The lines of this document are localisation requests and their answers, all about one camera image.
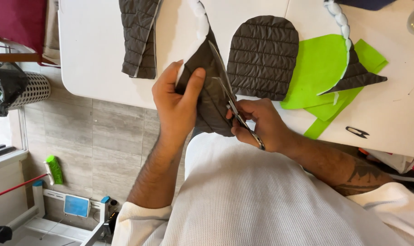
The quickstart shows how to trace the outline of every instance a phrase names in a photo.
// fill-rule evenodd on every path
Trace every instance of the perforated trash can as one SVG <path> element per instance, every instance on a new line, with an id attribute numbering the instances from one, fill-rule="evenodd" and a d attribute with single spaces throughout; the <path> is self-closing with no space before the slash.
<path id="1" fill-rule="evenodd" d="M 25 72 L 29 79 L 26 90 L 14 101 L 9 109 L 45 100 L 51 95 L 51 85 L 45 76 L 35 72 Z"/>

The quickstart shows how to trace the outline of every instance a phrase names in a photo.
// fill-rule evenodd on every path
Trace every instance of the hand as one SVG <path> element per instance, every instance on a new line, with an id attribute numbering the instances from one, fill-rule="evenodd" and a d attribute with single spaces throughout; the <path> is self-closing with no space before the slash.
<path id="1" fill-rule="evenodd" d="M 266 151 L 284 153 L 287 148 L 294 146 L 299 136 L 291 131 L 281 119 L 271 100 L 264 98 L 256 101 L 240 100 L 236 104 L 237 110 L 245 120 L 255 122 L 255 133 L 263 141 Z M 226 118 L 230 119 L 233 113 L 228 110 Z M 251 133 L 240 126 L 237 119 L 233 120 L 231 132 L 240 142 L 259 147 Z"/>
<path id="2" fill-rule="evenodd" d="M 196 103 L 204 85 L 206 72 L 197 68 L 190 77 L 184 95 L 175 92 L 175 81 L 182 60 L 170 64 L 152 87 L 160 117 L 160 141 L 177 149 L 195 127 Z"/>

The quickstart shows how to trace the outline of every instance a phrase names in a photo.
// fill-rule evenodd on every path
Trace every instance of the white table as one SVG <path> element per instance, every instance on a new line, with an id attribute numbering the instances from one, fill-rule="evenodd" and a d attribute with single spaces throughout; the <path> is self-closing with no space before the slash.
<path id="1" fill-rule="evenodd" d="M 290 20 L 300 40 L 330 33 L 340 27 L 322 7 L 322 0 L 205 0 L 212 30 L 225 63 L 232 35 L 247 19 L 271 14 Z M 388 81 L 366 86 L 319 139 L 414 156 L 414 35 L 406 21 L 414 1 L 398 0 L 380 11 L 342 6 L 351 26 L 351 39 L 364 39 L 389 61 L 380 74 Z M 117 1 L 63 0 L 59 25 L 62 78 L 73 94 L 155 109 L 154 80 L 129 78 L 121 72 L 123 30 Z M 156 25 L 157 69 L 185 57 L 196 39 L 196 19 L 186 0 L 163 0 Z M 283 110 L 286 124 L 304 133 L 316 119 L 299 110 Z M 346 126 L 370 134 L 363 139 Z"/>

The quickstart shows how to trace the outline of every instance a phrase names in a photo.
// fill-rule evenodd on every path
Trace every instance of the person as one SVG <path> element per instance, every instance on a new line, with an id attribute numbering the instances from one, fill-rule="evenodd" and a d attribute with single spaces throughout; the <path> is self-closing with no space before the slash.
<path id="1" fill-rule="evenodd" d="M 206 75 L 196 69 L 179 95 L 181 64 L 152 87 L 160 134 L 117 217 L 113 246 L 414 245 L 414 194 L 372 165 L 291 131 L 268 99 L 237 102 L 266 150 L 236 120 L 236 137 L 198 134 L 171 206 Z"/>

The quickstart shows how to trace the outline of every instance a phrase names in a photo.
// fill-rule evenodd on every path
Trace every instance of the white waffle-knit shirt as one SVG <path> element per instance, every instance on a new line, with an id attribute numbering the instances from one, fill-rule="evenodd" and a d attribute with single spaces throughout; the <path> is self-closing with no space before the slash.
<path id="1" fill-rule="evenodd" d="M 174 206 L 126 202 L 112 245 L 414 245 L 414 194 L 392 182 L 346 198 L 282 154 L 202 133 Z"/>

